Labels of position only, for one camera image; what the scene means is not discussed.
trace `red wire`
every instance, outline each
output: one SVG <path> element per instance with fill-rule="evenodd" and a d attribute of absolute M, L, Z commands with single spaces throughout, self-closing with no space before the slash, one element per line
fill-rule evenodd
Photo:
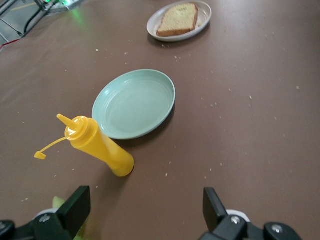
<path fill-rule="evenodd" d="M 18 40 L 20 40 L 20 39 L 16 39 L 16 40 L 13 40 L 13 41 L 10 41 L 10 42 L 7 42 L 7 43 L 1 45 L 1 46 L 0 46 L 0 50 L 1 50 L 4 46 L 9 45 L 9 44 L 12 44 L 12 43 L 14 43 L 14 42 L 16 42 L 16 41 L 18 41 Z"/>

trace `yellow squeeze bottle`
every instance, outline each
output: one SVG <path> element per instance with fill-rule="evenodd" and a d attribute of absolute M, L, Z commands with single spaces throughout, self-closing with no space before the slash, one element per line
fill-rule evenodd
<path fill-rule="evenodd" d="M 34 155 L 35 158 L 45 159 L 46 155 L 42 153 L 43 151 L 67 139 L 75 149 L 108 164 L 116 176 L 124 177 L 132 172 L 135 165 L 134 158 L 104 135 L 93 118 L 77 116 L 71 120 L 61 114 L 58 114 L 56 117 L 66 125 L 64 131 L 65 137 L 38 151 Z"/>

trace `white plate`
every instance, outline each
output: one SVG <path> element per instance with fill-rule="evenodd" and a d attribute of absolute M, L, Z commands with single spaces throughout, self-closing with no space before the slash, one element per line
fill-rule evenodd
<path fill-rule="evenodd" d="M 185 3 L 194 3 L 198 8 L 198 20 L 195 25 L 195 30 L 187 32 L 182 35 L 178 35 L 178 36 L 157 36 L 157 30 L 162 22 L 162 18 L 166 13 L 166 11 L 173 6 L 176 6 L 179 4 L 185 4 Z M 212 16 L 212 11 L 210 6 L 203 1 L 197 1 L 197 0 L 179 1 L 179 2 L 172 3 L 168 6 L 165 6 L 164 8 L 161 8 L 159 11 L 153 14 L 146 25 L 146 29 L 148 30 L 148 33 L 155 39 L 158 39 L 163 42 L 178 42 L 178 41 L 189 39 L 199 34 L 203 29 L 205 29 L 205 27 L 210 22 L 211 16 Z"/>

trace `plate rim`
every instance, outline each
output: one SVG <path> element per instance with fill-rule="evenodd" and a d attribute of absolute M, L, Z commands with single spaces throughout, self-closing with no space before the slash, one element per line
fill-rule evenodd
<path fill-rule="evenodd" d="M 168 111 L 166 112 L 166 114 L 163 115 L 163 117 L 161 118 L 161 120 L 159 122 L 157 122 L 155 125 L 153 125 L 150 129 L 144 131 L 143 133 L 141 134 L 135 134 L 135 135 L 132 135 L 132 136 L 117 136 L 117 134 L 113 135 L 113 134 L 110 134 L 110 132 L 105 132 L 104 129 L 101 127 L 102 124 L 98 122 L 98 120 L 96 119 L 96 114 L 94 113 L 95 110 L 97 109 L 97 102 L 98 102 L 98 99 L 101 97 L 101 95 L 103 95 L 107 90 L 108 90 L 108 87 L 110 88 L 110 85 L 112 83 L 114 83 L 116 80 L 120 79 L 120 78 L 123 78 L 125 77 L 126 75 L 131 75 L 131 74 L 134 74 L 136 72 L 156 72 L 158 74 L 161 74 L 163 76 L 165 76 L 165 79 L 170 83 L 171 85 L 171 89 L 172 89 L 172 92 L 173 92 L 173 96 L 172 96 L 172 99 L 170 100 L 171 103 L 170 103 L 170 106 L 168 108 Z M 130 139 L 137 139 L 137 138 L 140 138 L 142 136 L 145 136 L 147 134 L 149 134 L 150 132 L 152 132 L 153 130 L 155 130 L 156 128 L 158 128 L 167 118 L 168 116 L 170 115 L 174 105 L 175 105 L 175 102 L 176 102 L 176 88 L 175 88 L 175 84 L 174 82 L 172 81 L 172 79 L 165 73 L 161 72 L 161 71 L 158 71 L 158 70 L 155 70 L 155 69 L 149 69 L 149 68 L 144 68 L 144 69 L 137 69 L 137 70 L 133 70 L 133 71 L 129 71 L 129 72 L 126 72 L 116 78 L 114 78 L 112 81 L 110 81 L 101 91 L 100 93 L 97 95 L 94 103 L 93 103 L 93 106 L 92 106 L 92 111 L 91 111 L 91 115 L 92 115 L 92 118 L 98 123 L 99 125 L 99 128 L 100 130 L 102 131 L 103 134 L 105 134 L 106 136 L 108 136 L 109 138 L 111 139 L 115 139 L 115 140 L 130 140 Z"/>
<path fill-rule="evenodd" d="M 157 36 L 155 34 L 153 34 L 151 31 L 149 31 L 149 28 L 148 26 L 150 26 L 150 22 L 153 18 L 155 18 L 159 12 L 162 12 L 162 11 L 166 11 L 167 9 L 173 7 L 173 6 L 176 6 L 176 5 L 179 5 L 179 4 L 184 4 L 184 3 L 195 3 L 195 4 L 202 4 L 202 5 L 205 5 L 208 7 L 209 9 L 209 16 L 208 18 L 206 19 L 205 22 L 202 23 L 202 25 L 200 26 L 200 30 L 199 28 L 196 28 L 195 30 L 192 30 L 190 32 L 187 32 L 185 34 L 182 34 L 182 35 L 178 35 L 178 36 Z M 159 40 L 159 41 L 163 41 L 163 42 L 178 42 L 178 41 L 183 41 L 183 40 L 186 40 L 186 39 L 189 39 L 197 34 L 199 34 L 202 30 L 205 29 L 205 27 L 208 25 L 208 23 L 210 22 L 211 20 L 211 17 L 212 17 L 212 9 L 211 7 L 209 6 L 208 3 L 204 2 L 204 1 L 200 1 L 200 0 L 183 0 L 183 1 L 178 1 L 178 2 L 174 2 L 174 3 L 171 3 L 167 6 L 164 6 L 162 7 L 161 9 L 159 9 L 158 11 L 156 11 L 148 20 L 147 24 L 146 24 L 146 29 L 147 29 L 147 32 L 155 39 Z"/>

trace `bread crust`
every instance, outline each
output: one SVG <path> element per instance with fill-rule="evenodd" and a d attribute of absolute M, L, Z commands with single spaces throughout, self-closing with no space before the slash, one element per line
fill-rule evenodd
<path fill-rule="evenodd" d="M 196 14 L 194 15 L 192 28 L 181 28 L 181 29 L 159 31 L 159 29 L 161 28 L 161 26 L 162 26 L 162 24 L 164 22 L 164 18 L 166 16 L 166 13 L 170 10 L 170 9 L 168 9 L 167 12 L 164 14 L 164 16 L 162 18 L 160 27 L 156 31 L 157 36 L 159 36 L 159 37 L 172 37 L 172 36 L 178 36 L 178 35 L 186 34 L 186 33 L 189 33 L 191 31 L 195 30 L 196 29 L 196 24 L 197 24 L 197 21 L 198 21 L 198 11 L 199 10 L 198 10 L 198 7 L 197 7 L 197 5 L 195 3 L 192 3 L 192 4 L 194 5 L 195 12 L 196 12 Z"/>

